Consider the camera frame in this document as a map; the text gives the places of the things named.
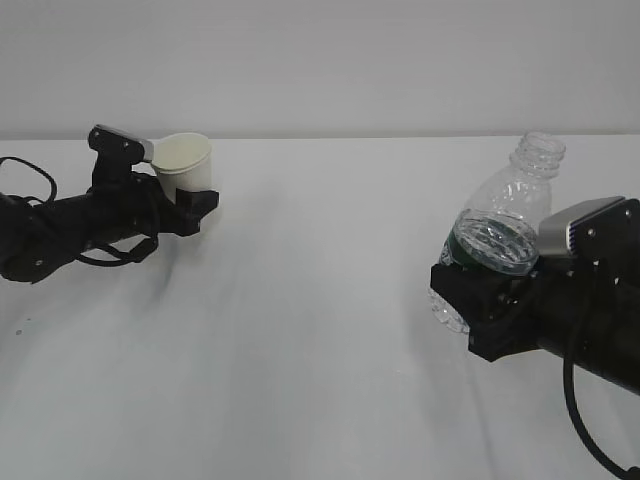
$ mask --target black cable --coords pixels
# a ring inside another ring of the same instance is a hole
[[[598,447],[593,437],[591,437],[589,431],[587,430],[587,427],[582,420],[582,417],[580,416],[580,412],[578,411],[578,402],[576,401],[576,393],[573,381],[573,366],[578,350],[578,343],[581,340],[582,334],[584,333],[584,330],[588,324],[589,307],[591,306],[590,299],[594,293],[593,287],[591,291],[587,292],[585,309],[582,312],[581,317],[573,327],[571,336],[569,337],[569,342],[567,344],[567,351],[564,355],[564,361],[562,364],[562,385],[564,389],[564,398],[567,404],[569,417],[571,418],[571,423],[573,423],[573,426],[578,433],[578,437],[580,437],[580,440],[582,440],[582,443],[587,448],[589,453],[593,455],[593,457],[598,461],[598,463],[600,463],[600,465],[606,468],[615,477],[622,480],[636,480],[640,479],[640,470],[638,470],[637,467],[633,467],[627,471],[617,463],[615,463],[613,460],[611,460],[607,456],[607,454],[604,453],[600,449],[600,447]]]
[[[51,190],[49,192],[49,198],[47,198],[44,202],[36,197],[25,197],[25,199],[28,199],[29,201],[37,200],[40,203],[50,203],[56,199],[56,195],[58,195],[58,184],[53,179],[53,177],[49,175],[46,171],[44,171],[42,168],[38,167],[37,165],[34,165],[33,163],[18,157],[0,157],[0,166],[2,166],[5,160],[11,160],[13,162],[21,163],[22,165],[29,167],[31,170],[39,173],[49,182],[49,185],[51,186]]]

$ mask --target plastic water bottle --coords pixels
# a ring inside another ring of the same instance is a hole
[[[520,140],[510,165],[490,177],[467,201],[445,241],[440,263],[526,275],[538,260],[537,229],[551,214],[550,180],[558,175],[565,146],[532,132]],[[464,319],[429,289],[436,318],[469,333]]]

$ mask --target white table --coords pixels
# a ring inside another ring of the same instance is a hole
[[[564,140],[556,210],[640,195],[640,136]],[[223,206],[205,234],[163,236],[141,265],[2,282],[0,478],[607,478],[558,358],[489,364],[430,313],[452,220],[516,142],[215,141]],[[95,160],[82,141],[0,154],[45,166],[61,196]],[[0,171],[5,193],[36,186]],[[577,394],[603,448],[640,463],[640,399],[586,373]]]

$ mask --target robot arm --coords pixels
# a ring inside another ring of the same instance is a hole
[[[56,200],[55,181],[29,162],[51,184],[45,201],[0,193],[0,275],[8,280],[36,283],[74,260],[95,266],[139,263],[158,247],[159,233],[190,236],[200,221],[218,206],[218,192],[177,190],[175,204],[166,198],[158,179],[134,172],[133,165],[150,162],[153,145],[125,132],[96,125],[89,146],[98,153],[91,188],[84,195]],[[111,244],[144,235],[138,245],[122,252]],[[113,260],[84,255],[102,250]]]
[[[540,260],[526,277],[434,265],[431,287],[470,327],[469,351],[493,362],[545,349],[564,359],[565,398],[585,446],[618,478],[577,410],[573,366],[640,394],[640,202],[590,200],[542,222]]]

